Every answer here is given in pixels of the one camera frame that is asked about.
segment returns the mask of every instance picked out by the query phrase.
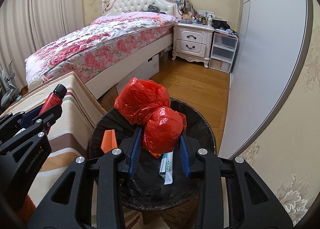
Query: black bag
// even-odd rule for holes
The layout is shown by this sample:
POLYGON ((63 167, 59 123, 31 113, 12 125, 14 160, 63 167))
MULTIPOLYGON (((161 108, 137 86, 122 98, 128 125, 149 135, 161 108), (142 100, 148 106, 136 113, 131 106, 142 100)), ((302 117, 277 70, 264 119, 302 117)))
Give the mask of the black bag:
POLYGON ((148 6, 148 11, 149 12, 160 12, 160 9, 155 5, 149 5, 148 6))
POLYGON ((217 28, 217 29, 219 29, 221 27, 224 28, 224 29, 230 29, 230 25, 226 21, 221 21, 221 20, 213 19, 212 20, 212 26, 214 28, 217 28))
MULTIPOLYGON (((215 152, 213 132, 203 116, 188 104, 171 99, 171 108, 187 118, 186 134, 196 138, 202 147, 215 152)), ((137 125, 131 125, 117 109, 111 109, 97 123, 88 145, 88 158, 101 157, 102 137, 105 130, 114 129, 118 146, 123 139, 133 136, 137 125)), ((161 158, 154 158, 142 149, 137 172, 130 180, 120 180, 121 198, 125 207, 135 210, 160 211, 189 201, 199 189, 199 180, 186 178, 180 161, 179 149, 173 152, 173 183, 164 185, 159 175, 161 158)))

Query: floral bedspread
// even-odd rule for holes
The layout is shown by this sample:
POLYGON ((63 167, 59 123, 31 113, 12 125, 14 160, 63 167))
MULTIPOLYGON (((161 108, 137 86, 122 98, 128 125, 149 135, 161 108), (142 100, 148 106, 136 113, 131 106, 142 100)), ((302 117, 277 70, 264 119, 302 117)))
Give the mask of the floral bedspread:
POLYGON ((27 83, 75 71, 82 82, 170 32, 176 18, 151 12, 100 17, 26 59, 27 83))

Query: black cap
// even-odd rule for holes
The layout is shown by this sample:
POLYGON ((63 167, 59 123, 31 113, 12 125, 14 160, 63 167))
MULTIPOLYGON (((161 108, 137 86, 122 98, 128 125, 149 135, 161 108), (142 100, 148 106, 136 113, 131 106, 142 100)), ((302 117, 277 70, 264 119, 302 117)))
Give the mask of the black cap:
POLYGON ((58 84, 53 92, 57 93, 62 100, 67 94, 67 89, 62 84, 58 84))

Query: drawer handle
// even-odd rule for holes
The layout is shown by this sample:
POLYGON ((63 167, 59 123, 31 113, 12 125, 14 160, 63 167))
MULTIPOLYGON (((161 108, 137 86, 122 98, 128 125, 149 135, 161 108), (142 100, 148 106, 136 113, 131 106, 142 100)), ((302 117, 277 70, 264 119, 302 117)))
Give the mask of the drawer handle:
POLYGON ((195 36, 193 36, 193 35, 189 35, 189 36, 187 36, 187 38, 189 38, 189 37, 193 37, 194 39, 197 39, 195 36))
POLYGON ((188 47, 189 49, 194 49, 196 48, 195 46, 192 46, 192 47, 188 47))

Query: tufted headboard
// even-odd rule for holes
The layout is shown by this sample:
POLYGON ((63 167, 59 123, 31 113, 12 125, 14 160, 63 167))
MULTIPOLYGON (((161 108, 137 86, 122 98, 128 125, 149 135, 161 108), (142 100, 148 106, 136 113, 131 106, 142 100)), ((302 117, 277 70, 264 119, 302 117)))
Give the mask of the tufted headboard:
POLYGON ((105 15, 116 11, 142 11, 148 10, 149 5, 157 6, 161 12, 175 15, 176 0, 110 0, 105 15))

